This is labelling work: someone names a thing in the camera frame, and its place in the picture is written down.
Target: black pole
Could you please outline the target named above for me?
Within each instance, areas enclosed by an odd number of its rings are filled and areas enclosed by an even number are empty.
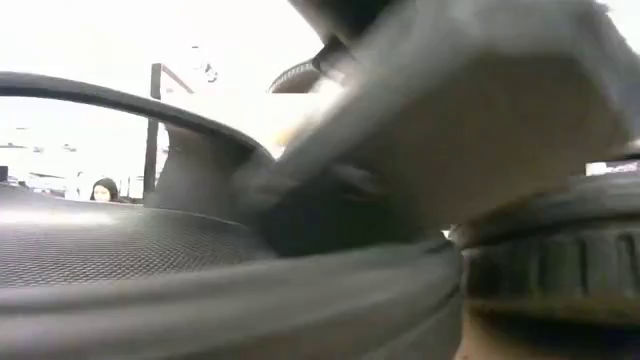
[[[162,64],[151,65],[151,98],[160,99],[160,78]],[[156,188],[156,157],[158,155],[158,120],[148,118],[147,149],[144,159],[144,183],[142,199],[147,198]]]

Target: black hair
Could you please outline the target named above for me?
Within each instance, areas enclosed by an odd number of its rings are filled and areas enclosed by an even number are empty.
[[[89,198],[89,200],[95,200],[95,196],[93,196],[93,190],[95,190],[96,186],[102,186],[103,188],[107,189],[109,191],[109,194],[111,195],[111,200],[112,202],[118,201],[118,186],[116,185],[116,182],[109,179],[109,178],[102,178],[98,181],[95,182],[95,184],[93,184],[93,186],[91,187],[91,197]]]

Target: ridged rubber edge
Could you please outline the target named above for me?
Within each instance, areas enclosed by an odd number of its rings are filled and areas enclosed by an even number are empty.
[[[306,94],[321,78],[311,60],[303,61],[285,70],[267,90],[273,94]]]
[[[464,251],[473,307],[640,324],[640,217],[544,229]]]
[[[384,349],[368,359],[448,360],[460,341],[460,270],[453,245],[432,241],[3,290],[0,358],[350,359]],[[420,340],[434,347],[394,345]]]
[[[541,228],[640,214],[640,176],[617,173],[570,179],[562,188],[532,196],[466,224],[451,239],[462,248],[496,244]]]

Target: person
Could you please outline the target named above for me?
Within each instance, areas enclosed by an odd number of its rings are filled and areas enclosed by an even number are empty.
[[[90,200],[97,202],[120,202],[118,186],[115,181],[109,178],[96,181],[96,183],[93,184]]]

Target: black mesh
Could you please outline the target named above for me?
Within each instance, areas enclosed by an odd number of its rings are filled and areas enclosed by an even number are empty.
[[[84,283],[270,257],[241,225],[0,186],[0,287]]]

